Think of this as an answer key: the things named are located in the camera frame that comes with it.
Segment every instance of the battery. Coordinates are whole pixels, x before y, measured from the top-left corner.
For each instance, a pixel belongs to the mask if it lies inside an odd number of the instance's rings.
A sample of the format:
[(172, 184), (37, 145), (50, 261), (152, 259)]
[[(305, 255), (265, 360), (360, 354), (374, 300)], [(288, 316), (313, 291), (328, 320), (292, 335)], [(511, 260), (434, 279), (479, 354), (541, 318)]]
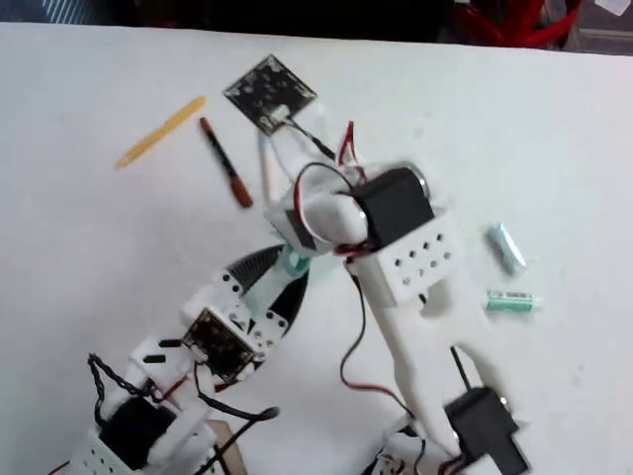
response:
[(488, 230), (488, 238), (496, 248), (503, 261), (503, 266), (509, 274), (516, 275), (525, 270), (527, 262), (525, 262), (525, 258), (503, 223), (492, 226)]
[(541, 299), (525, 292), (489, 290), (484, 308), (489, 312), (529, 314), (541, 308)]

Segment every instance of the circuit board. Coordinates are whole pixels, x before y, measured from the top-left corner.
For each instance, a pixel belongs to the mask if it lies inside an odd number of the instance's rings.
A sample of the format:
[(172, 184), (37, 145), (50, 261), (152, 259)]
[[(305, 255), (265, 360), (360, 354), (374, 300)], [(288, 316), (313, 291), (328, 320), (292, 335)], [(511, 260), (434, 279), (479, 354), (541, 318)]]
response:
[(282, 118), (293, 117), (317, 94), (277, 57), (270, 54), (225, 90), (225, 97), (266, 136), (275, 133)]
[(209, 309), (202, 311), (185, 334), (183, 343), (203, 351), (211, 371), (227, 384), (232, 383), (255, 356), (254, 350)]

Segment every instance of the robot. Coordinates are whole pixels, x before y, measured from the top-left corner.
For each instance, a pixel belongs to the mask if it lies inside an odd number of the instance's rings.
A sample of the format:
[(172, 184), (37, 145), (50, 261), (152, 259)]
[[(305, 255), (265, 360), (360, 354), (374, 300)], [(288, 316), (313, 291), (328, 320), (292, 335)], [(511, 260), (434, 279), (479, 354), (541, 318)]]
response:
[[(281, 343), (298, 316), (311, 259), (331, 252), (343, 257), (378, 322), (406, 410), (364, 475), (419, 474), (431, 446), (436, 460), (424, 473), (531, 470), (518, 444), (526, 430), (507, 404), (517, 387), (497, 366), (502, 357), (491, 344), (494, 329), (459, 265), (463, 250), (451, 208), (434, 199), (433, 184), (416, 164), (370, 169), (311, 161), (267, 219), (284, 244), (219, 272), (182, 307), (182, 335), (149, 336), (123, 376), (90, 356), (98, 389), (95, 425), (68, 473), (226, 475), (227, 447), (278, 410), (245, 413), (217, 393), (248, 377)], [(438, 290), (448, 303), (430, 315)], [(473, 364), (465, 364), (464, 355)], [(439, 359), (453, 360), (454, 374), (431, 363)], [(108, 394), (103, 374), (117, 383)], [(206, 424), (213, 411), (247, 420), (223, 446)]]

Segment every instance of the yellow pencil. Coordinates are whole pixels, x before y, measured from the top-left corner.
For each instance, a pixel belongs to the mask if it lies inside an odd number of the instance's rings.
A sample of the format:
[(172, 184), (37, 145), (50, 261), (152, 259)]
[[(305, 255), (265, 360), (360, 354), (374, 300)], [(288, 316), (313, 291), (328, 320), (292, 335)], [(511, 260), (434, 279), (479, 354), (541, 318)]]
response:
[(160, 139), (165, 137), (176, 127), (178, 127), (189, 117), (191, 117), (191, 115), (198, 109), (200, 109), (205, 104), (205, 102), (207, 102), (207, 98), (205, 96), (197, 97), (196, 99), (191, 101), (176, 114), (167, 119), (167, 122), (165, 122), (162, 127), (156, 129), (154, 132), (145, 137), (142, 141), (130, 148), (125, 156), (117, 162), (115, 168), (117, 170), (120, 170), (121, 168), (124, 168), (135, 161), (148, 148), (157, 143)]

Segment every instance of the cable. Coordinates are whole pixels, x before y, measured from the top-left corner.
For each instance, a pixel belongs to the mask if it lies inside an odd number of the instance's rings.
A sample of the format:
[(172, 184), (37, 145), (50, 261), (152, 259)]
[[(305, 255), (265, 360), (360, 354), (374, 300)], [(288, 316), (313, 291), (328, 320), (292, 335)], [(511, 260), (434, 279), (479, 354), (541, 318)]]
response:
[(63, 462), (61, 465), (59, 465), (59, 466), (53, 468), (52, 470), (50, 470), (48, 472), (48, 475), (54, 475), (56, 473), (59, 473), (61, 470), (66, 468), (68, 465), (70, 465), (70, 460), (67, 460), (67, 461)]
[(101, 406), (103, 405), (104, 400), (106, 399), (106, 389), (101, 380), (101, 375), (99, 374), (99, 370), (101, 369), (106, 376), (112, 379), (117, 386), (121, 389), (125, 389), (133, 396), (140, 396), (142, 398), (149, 398), (155, 404), (160, 404), (163, 399), (156, 397), (151, 390), (149, 389), (139, 389), (132, 383), (126, 381), (124, 378), (119, 376), (114, 369), (108, 366), (103, 360), (97, 356), (95, 353), (90, 353), (88, 355), (88, 366), (90, 366), (90, 371), (92, 373), (92, 377), (95, 381), (95, 387), (97, 388), (97, 401), (95, 402), (95, 423), (102, 428), (104, 424), (104, 420), (101, 417)]
[(287, 126), (292, 127), (296, 131), (299, 131), (301, 134), (306, 136), (312, 143), (316, 145), (316, 148), (318, 148), (318, 150), (327, 158), (329, 158), (330, 160), (336, 161), (336, 153), (334, 153), (331, 148), (329, 148), (327, 145), (325, 145), (323, 142), (321, 142), (319, 139), (313, 136), (306, 129), (304, 129), (299, 124), (297, 124), (297, 122), (292, 117), (287, 117), (286, 119), (284, 119), (283, 122)]
[(347, 386), (349, 389), (352, 389), (354, 391), (373, 391), (373, 392), (382, 393), (382, 394), (385, 394), (385, 395), (389, 396), (394, 401), (396, 401), (401, 408), (403, 408), (405, 410), (405, 412), (407, 413), (407, 415), (411, 419), (415, 419), (415, 416), (410, 411), (410, 409), (407, 406), (405, 406), (405, 403), (403, 403), (400, 400), (400, 398), (398, 396), (396, 396), (396, 394), (393, 391), (391, 391), (390, 389), (385, 388), (384, 386), (379, 386), (377, 384), (350, 383), (347, 380), (347, 378), (345, 377), (345, 371), (344, 371), (345, 370), (345, 363), (347, 363), (347, 360), (349, 359), (349, 357), (356, 350), (356, 348), (358, 348), (358, 346), (360, 345), (360, 342), (362, 341), (363, 337), (365, 336), (365, 329), (367, 327), (367, 312), (365, 310), (365, 299), (363, 297), (363, 289), (360, 286), (360, 282), (358, 281), (358, 277), (356, 277), (355, 275), (352, 275), (352, 274), (349, 274), (349, 275), (352, 278), (352, 281), (354, 282), (354, 285), (356, 286), (356, 289), (358, 290), (358, 295), (360, 296), (360, 306), (361, 306), (361, 312), (362, 312), (362, 326), (361, 326), (360, 333), (356, 337), (356, 340), (352, 343), (352, 345), (349, 347), (349, 349), (347, 350), (347, 352), (343, 356), (343, 359), (341, 359), (341, 361), (340, 361), (340, 366), (338, 368), (338, 373), (339, 373), (339, 376), (340, 376), (340, 380), (343, 382), (343, 384), (345, 386)]
[(464, 470), (466, 468), (466, 459), (462, 459), (461, 462), (455, 464), (453, 467), (453, 470), (451, 472), (447, 472), (446, 475), (457, 475), (459, 472)]
[[(343, 162), (345, 150), (348, 146), (352, 152), (352, 159), (354, 163), (356, 163), (356, 165), (346, 165)], [(369, 178), (367, 178), (367, 174), (365, 173), (365, 169), (358, 164), (358, 158), (356, 157), (356, 145), (354, 144), (354, 121), (349, 121), (347, 123), (347, 130), (345, 131), (343, 142), (336, 156), (336, 164), (340, 166), (350, 166), (351, 168), (354, 168), (365, 183), (369, 181)]]
[[(215, 450), (216, 452), (218, 452), (218, 451), (220, 450), (220, 446), (219, 446), (219, 445), (217, 445), (216, 443), (214, 443), (214, 450)], [(230, 475), (230, 470), (228, 470), (228, 465), (226, 465), (226, 460), (225, 460), (225, 458), (224, 458), (223, 456), (220, 456), (220, 457), (218, 458), (218, 462), (220, 463), (220, 466), (222, 467), (222, 472), (223, 472), (225, 475)]]
[(315, 233), (315, 231), (310, 227), (310, 225), (306, 221), (306, 217), (304, 216), (304, 209), (303, 209), (303, 203), (302, 203), (302, 194), (301, 194), (301, 179), (304, 177), (304, 175), (306, 174), (306, 172), (310, 168), (313, 168), (315, 166), (320, 166), (321, 168), (326, 168), (326, 169), (332, 171), (333, 173), (335, 173), (336, 175), (338, 175), (340, 177), (340, 179), (345, 182), (345, 184), (349, 187), (350, 190), (352, 188), (354, 188), (354, 185), (351, 184), (351, 182), (347, 179), (347, 177), (339, 169), (337, 169), (337, 168), (335, 168), (332, 165), (329, 165), (327, 163), (323, 163), (321, 161), (311, 161), (310, 163), (306, 164), (306, 166), (304, 166), (301, 169), (301, 171), (299, 172), (299, 174), (297, 175), (297, 179), (295, 180), (295, 186), (294, 186), (294, 191), (293, 191), (293, 200), (294, 200), (295, 210), (297, 210), (297, 215), (299, 217), (299, 221), (301, 222), (303, 227), (306, 229), (306, 231), (310, 234), (310, 236), (312, 236), (313, 238), (315, 238), (317, 240), (320, 240), (321, 242), (324, 242), (326, 244), (330, 244), (330, 243), (332, 243), (332, 241), (329, 240), (329, 239), (326, 239), (324, 237), (321, 237), (320, 235)]
[(252, 428), (257, 423), (258, 423), (258, 421), (248, 421), (246, 424), (244, 424), (242, 427), (240, 427), (239, 430), (229, 440), (226, 441), (226, 443), (222, 446), (222, 448), (220, 448), (220, 450), (216, 451), (216, 455), (211, 457), (205, 464), (203, 464), (196, 471), (196, 473), (194, 473), (194, 475), (203, 475), (207, 470), (209, 470), (211, 468), (211, 466), (214, 463), (216, 463), (218, 460), (220, 460), (220, 457), (222, 457), (225, 454), (225, 452), (239, 439), (239, 437), (243, 433), (245, 433), (247, 430)]
[(463, 454), (459, 454), (458, 456), (456, 456), (455, 458), (451, 458), (450, 460), (446, 460), (445, 462), (442, 462), (439, 464), (439, 467), (437, 467), (437, 475), (453, 475), (456, 472), (447, 472), (447, 470), (450, 470), (453, 467), (457, 467), (458, 465), (461, 465), (461, 463), (463, 463), (465, 461), (465, 457)]
[(422, 460), (422, 457), (424, 457), (425, 452), (426, 452), (426, 439), (423, 438), (422, 445), (419, 448), (419, 454), (417, 455), (417, 458), (415, 459), (415, 462), (413, 463), (413, 471), (415, 472), (415, 475), (422, 475), (422, 472), (419, 471), (419, 468), (417, 468), (417, 465), (419, 465), (419, 462)]
[(236, 418), (245, 419), (247, 421), (255, 421), (256, 423), (262, 421), (270, 421), (271, 419), (275, 419), (279, 416), (279, 408), (272, 407), (265, 409), (259, 414), (252, 414), (246, 411), (242, 411), (240, 409), (236, 409), (228, 404), (218, 401), (217, 399), (210, 398), (205, 393), (200, 390), (200, 381), (198, 380), (198, 366), (200, 363), (196, 361), (194, 365), (194, 380), (196, 382), (196, 390), (198, 391), (198, 397), (202, 399), (209, 407), (220, 411), (221, 413), (229, 414), (231, 416), (235, 416)]

